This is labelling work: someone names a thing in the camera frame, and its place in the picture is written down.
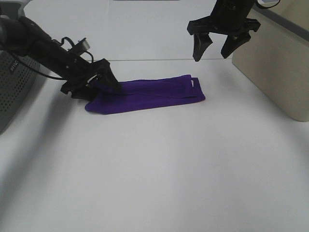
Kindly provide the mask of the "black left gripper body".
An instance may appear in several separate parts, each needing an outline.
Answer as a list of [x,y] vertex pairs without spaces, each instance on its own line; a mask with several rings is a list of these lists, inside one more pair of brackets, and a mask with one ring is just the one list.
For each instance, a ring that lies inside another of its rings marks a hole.
[[61,42],[54,39],[37,39],[31,45],[31,58],[65,80],[61,92],[68,94],[71,93],[71,85],[88,82],[93,86],[99,78],[99,67],[110,66],[110,63],[104,58],[94,61],[93,55],[88,51],[80,56],[70,53],[69,49],[62,47],[65,41],[71,42],[68,38],[63,38]]

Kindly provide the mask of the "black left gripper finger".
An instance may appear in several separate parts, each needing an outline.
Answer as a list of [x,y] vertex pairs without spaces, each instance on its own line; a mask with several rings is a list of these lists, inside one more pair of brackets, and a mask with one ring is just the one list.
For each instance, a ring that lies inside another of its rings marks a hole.
[[115,78],[109,65],[101,65],[98,70],[98,82],[113,90],[120,91],[121,84]]
[[98,89],[90,83],[71,85],[71,98],[78,100],[92,101],[98,95]]

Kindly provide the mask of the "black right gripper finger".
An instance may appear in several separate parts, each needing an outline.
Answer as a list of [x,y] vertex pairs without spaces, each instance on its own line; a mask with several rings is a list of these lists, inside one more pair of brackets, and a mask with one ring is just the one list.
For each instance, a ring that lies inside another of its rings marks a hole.
[[248,33],[228,36],[221,50],[221,55],[223,58],[228,58],[237,48],[247,43],[250,39],[251,36]]
[[209,33],[199,32],[193,35],[194,37],[194,50],[193,58],[195,62],[199,62],[206,49],[212,44]]

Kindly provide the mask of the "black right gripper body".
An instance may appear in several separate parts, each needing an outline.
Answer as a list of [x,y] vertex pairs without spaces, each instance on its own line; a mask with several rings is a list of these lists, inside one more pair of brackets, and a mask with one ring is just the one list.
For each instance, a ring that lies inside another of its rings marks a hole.
[[211,32],[233,39],[245,37],[261,26],[256,19],[247,17],[253,5],[253,0],[218,0],[209,16],[190,21],[187,30],[190,35]]

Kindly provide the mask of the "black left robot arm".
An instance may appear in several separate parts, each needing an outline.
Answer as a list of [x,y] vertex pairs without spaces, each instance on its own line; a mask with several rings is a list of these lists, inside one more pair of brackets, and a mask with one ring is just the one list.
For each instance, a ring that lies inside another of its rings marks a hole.
[[69,37],[57,41],[25,16],[0,20],[0,48],[15,59],[30,57],[56,73],[64,81],[61,92],[73,99],[93,100],[98,94],[96,83],[115,91],[122,88],[106,59],[88,62],[82,58],[90,48],[86,38],[78,43]]

